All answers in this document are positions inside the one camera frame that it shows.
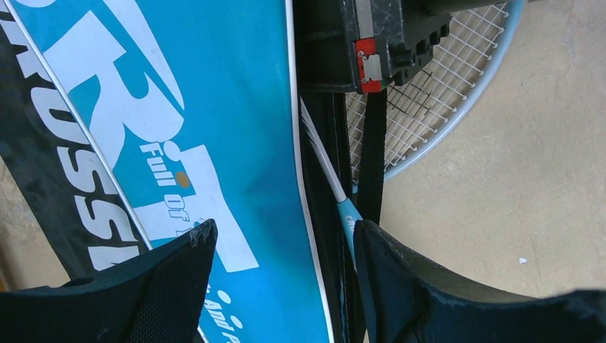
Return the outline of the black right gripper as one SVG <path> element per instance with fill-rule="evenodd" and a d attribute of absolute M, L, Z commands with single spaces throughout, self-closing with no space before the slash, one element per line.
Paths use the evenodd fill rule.
<path fill-rule="evenodd" d="M 403 85 L 450 35 L 455 12 L 490 1 L 294 1 L 299 92 L 368 94 Z"/>

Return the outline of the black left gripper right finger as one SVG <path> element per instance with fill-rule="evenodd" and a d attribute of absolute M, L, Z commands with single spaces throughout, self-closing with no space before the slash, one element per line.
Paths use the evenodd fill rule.
<path fill-rule="evenodd" d="M 370 220 L 354 253 L 371 342 L 603 342 L 605 291 L 533 298 L 453 272 Z"/>

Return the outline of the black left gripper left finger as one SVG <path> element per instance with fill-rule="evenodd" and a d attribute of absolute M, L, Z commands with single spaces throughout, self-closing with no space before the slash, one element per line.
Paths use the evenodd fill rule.
<path fill-rule="evenodd" d="M 200 342 L 218 239 L 209 219 L 176 239 L 60 287 L 1 294 L 3 342 Z"/>

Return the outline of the light blue badminton racket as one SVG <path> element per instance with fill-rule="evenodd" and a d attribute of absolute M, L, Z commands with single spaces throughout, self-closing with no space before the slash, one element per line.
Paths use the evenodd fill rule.
<path fill-rule="evenodd" d="M 312 149 L 317 157 L 319 165 L 327 178 L 329 187 L 336 200 L 337 211 L 339 218 L 343 226 L 344 236 L 349 249 L 350 256 L 354 269 L 357 268 L 356 258 L 354 253 L 354 227 L 358 221 L 362 220 L 362 216 L 353 204 L 352 200 L 345 194 L 345 191 L 340 184 L 339 177 L 337 176 L 334 167 L 330 161 L 327 150 L 325 149 L 322 140 L 315 128 L 314 122 L 311 118 L 309 110 L 304 103 L 302 97 L 299 97 L 299 108 L 301 119 L 304 125 L 304 129 L 307 133 L 308 140 L 312 146 Z"/>
<path fill-rule="evenodd" d="M 421 159 L 472 108 L 510 46 L 522 7 L 508 1 L 454 13 L 432 60 L 404 85 L 389 86 L 386 178 Z"/>

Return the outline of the black Crossway racket cover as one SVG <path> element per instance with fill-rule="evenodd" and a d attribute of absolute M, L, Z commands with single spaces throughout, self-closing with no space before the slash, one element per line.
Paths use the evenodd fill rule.
<path fill-rule="evenodd" d="M 147 251 L 99 157 L 6 7 L 1 158 L 69 277 Z"/>

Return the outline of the blue racket cover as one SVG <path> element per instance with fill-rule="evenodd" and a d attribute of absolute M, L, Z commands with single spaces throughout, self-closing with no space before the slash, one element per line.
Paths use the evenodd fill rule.
<path fill-rule="evenodd" d="M 299 122 L 292 1 L 2 7 L 146 252 L 215 221 L 200 342 L 368 340 L 334 197 Z"/>

